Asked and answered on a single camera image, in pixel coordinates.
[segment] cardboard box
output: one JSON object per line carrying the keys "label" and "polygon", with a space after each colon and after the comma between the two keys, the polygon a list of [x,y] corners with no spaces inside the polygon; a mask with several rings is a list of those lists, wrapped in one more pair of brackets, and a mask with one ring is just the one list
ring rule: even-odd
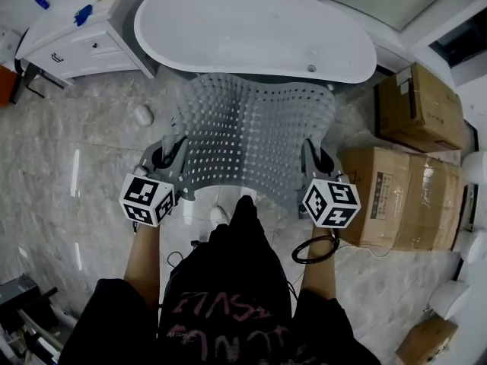
{"label": "cardboard box", "polygon": [[442,352],[458,326],[438,315],[411,328],[396,351],[405,365],[425,365]]}
{"label": "cardboard box", "polygon": [[460,98],[417,62],[379,83],[376,96],[380,137],[423,152],[465,147]]}
{"label": "cardboard box", "polygon": [[361,210],[341,237],[356,246],[448,250],[463,197],[460,167],[420,154],[356,148],[339,155]]}

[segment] white vanity cabinet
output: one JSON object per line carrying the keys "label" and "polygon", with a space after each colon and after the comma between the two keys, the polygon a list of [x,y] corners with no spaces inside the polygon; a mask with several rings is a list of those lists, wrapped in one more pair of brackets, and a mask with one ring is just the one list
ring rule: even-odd
{"label": "white vanity cabinet", "polygon": [[[16,57],[68,83],[82,75],[135,69],[153,78],[154,61],[138,45],[133,30],[142,1],[55,0],[28,30]],[[74,14],[87,4],[93,5],[93,14],[77,27]]]}

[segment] black t-shirt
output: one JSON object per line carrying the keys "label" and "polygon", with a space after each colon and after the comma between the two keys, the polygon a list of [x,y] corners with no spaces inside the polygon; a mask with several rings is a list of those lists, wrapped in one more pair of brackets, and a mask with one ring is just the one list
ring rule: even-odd
{"label": "black t-shirt", "polygon": [[222,290],[166,296],[154,322],[132,285],[100,280],[59,363],[379,363],[339,303],[308,290],[288,320]]}

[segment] orange object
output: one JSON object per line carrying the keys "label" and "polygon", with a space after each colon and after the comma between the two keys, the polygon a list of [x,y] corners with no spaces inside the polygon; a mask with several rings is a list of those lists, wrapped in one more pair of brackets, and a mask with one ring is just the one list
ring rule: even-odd
{"label": "orange object", "polygon": [[17,73],[0,65],[0,106],[7,106],[14,90]]}

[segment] white round object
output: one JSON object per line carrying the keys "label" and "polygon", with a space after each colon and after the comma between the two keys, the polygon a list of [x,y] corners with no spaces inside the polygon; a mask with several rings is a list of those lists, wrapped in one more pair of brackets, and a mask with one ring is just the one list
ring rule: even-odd
{"label": "white round object", "polygon": [[462,168],[469,183],[487,184],[487,152],[470,153],[463,159]]}
{"label": "white round object", "polygon": [[374,44],[318,0],[144,0],[143,50],[171,68],[359,83],[375,71]]}
{"label": "white round object", "polygon": [[147,127],[154,121],[152,111],[145,104],[142,104],[134,109],[134,117],[137,124],[141,125],[142,127]]}
{"label": "white round object", "polygon": [[455,242],[454,252],[460,252],[462,259],[471,264],[480,254],[482,243],[485,238],[484,231],[460,231]]}
{"label": "white round object", "polygon": [[470,287],[462,281],[449,280],[431,296],[429,306],[443,319],[448,320],[463,307]]}

